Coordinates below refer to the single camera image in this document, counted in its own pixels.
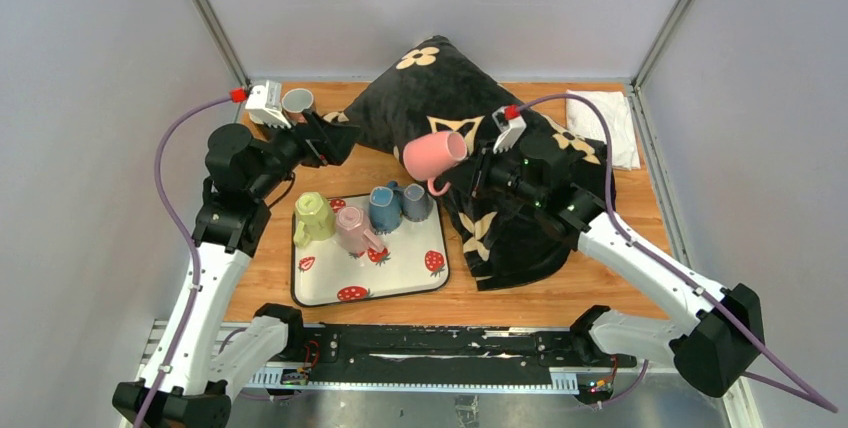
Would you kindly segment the brown pink mug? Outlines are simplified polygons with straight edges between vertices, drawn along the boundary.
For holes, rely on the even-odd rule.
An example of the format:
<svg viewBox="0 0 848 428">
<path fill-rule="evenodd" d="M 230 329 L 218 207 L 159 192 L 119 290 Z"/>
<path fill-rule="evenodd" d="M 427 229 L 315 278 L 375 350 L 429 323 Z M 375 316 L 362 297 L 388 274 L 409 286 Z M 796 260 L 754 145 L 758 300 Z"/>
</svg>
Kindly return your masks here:
<svg viewBox="0 0 848 428">
<path fill-rule="evenodd" d="M 294 123 L 304 123 L 306 115 L 314 112 L 314 94 L 306 88 L 294 88 L 281 98 L 281 106 L 286 116 Z"/>
</svg>

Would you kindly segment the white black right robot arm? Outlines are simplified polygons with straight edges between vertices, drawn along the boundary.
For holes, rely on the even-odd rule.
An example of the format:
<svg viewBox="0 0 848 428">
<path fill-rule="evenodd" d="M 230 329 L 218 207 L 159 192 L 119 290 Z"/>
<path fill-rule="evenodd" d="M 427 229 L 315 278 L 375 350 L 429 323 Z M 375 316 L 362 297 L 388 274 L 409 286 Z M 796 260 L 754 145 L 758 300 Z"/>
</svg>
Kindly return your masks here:
<svg viewBox="0 0 848 428">
<path fill-rule="evenodd" d="M 577 159 L 577 151 L 531 134 L 506 152 L 485 147 L 445 177 L 472 198 L 530 209 L 548 237 L 606 265 L 667 314 L 661 321 L 606 306 L 587 310 L 572 326 L 577 361 L 592 366 L 608 355 L 631 355 L 671 365 L 697 391 L 723 396 L 765 340 L 758 294 L 742 283 L 727 288 L 657 251 L 578 184 Z"/>
</svg>

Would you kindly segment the pink octagonal mug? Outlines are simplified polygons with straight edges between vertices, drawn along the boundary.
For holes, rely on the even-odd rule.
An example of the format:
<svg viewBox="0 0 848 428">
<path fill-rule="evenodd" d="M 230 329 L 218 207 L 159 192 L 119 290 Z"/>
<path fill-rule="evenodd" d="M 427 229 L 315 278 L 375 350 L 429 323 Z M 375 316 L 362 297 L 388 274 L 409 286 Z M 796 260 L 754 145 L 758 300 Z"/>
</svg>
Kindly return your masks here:
<svg viewBox="0 0 848 428">
<path fill-rule="evenodd" d="M 374 232 L 366 212 L 356 206 L 345 206 L 336 213 L 336 234 L 339 245 L 352 255 L 361 256 L 368 250 L 382 252 L 386 246 Z"/>
</svg>

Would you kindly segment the pink round mug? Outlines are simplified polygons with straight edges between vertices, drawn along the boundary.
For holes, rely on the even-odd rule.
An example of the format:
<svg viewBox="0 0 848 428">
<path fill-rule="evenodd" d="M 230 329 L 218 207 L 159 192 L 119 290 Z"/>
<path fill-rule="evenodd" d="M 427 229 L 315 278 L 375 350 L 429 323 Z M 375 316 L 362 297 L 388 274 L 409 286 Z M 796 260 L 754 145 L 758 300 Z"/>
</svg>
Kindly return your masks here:
<svg viewBox="0 0 848 428">
<path fill-rule="evenodd" d="M 431 195 L 438 197 L 451 187 L 449 182 L 437 189 L 435 180 L 445 171 L 468 157 L 463 137 L 453 131 L 438 131 L 407 143 L 402 151 L 402 164 L 416 181 L 426 181 Z"/>
</svg>

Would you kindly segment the white strawberry tray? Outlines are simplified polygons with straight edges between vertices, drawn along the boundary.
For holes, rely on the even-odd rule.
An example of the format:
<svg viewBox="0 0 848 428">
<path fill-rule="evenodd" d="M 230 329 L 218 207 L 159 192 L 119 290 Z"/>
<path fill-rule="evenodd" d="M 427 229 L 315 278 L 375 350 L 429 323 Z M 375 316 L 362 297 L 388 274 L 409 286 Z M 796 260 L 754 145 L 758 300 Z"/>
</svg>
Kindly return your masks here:
<svg viewBox="0 0 848 428">
<path fill-rule="evenodd" d="M 441 217 L 403 221 L 383 238 L 387 248 L 352 255 L 338 236 L 292 246 L 291 296 L 302 307 L 376 300 L 431 292 L 450 275 Z"/>
</svg>

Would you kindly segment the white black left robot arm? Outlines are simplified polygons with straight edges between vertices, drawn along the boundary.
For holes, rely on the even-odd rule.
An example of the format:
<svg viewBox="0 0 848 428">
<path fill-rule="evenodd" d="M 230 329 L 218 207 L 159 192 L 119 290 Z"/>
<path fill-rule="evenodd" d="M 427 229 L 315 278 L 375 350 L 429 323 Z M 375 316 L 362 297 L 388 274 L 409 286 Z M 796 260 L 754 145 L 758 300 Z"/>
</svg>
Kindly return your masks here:
<svg viewBox="0 0 848 428">
<path fill-rule="evenodd" d="M 194 227 L 175 223 L 190 262 L 159 344 L 138 380 L 117 385 L 113 407 L 135 427 L 224 427 L 233 401 L 272 357 L 298 359 L 306 348 L 302 314 L 267 303 L 220 353 L 223 317 L 271 217 L 271 192 L 300 166 L 340 166 L 361 136 L 351 123 L 313 113 L 275 128 L 269 140 L 239 123 L 207 140 L 203 204 Z"/>
</svg>

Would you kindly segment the green octagonal mug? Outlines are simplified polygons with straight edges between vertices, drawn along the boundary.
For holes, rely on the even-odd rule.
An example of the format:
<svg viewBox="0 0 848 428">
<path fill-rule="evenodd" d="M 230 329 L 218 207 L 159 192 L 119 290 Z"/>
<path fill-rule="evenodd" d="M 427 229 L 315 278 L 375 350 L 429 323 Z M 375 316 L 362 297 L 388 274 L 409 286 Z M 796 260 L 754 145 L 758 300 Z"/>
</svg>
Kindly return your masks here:
<svg viewBox="0 0 848 428">
<path fill-rule="evenodd" d="M 294 204 L 293 243 L 304 248 L 311 242 L 326 241 L 336 232 L 335 213 L 327 198 L 318 192 L 301 194 Z"/>
</svg>

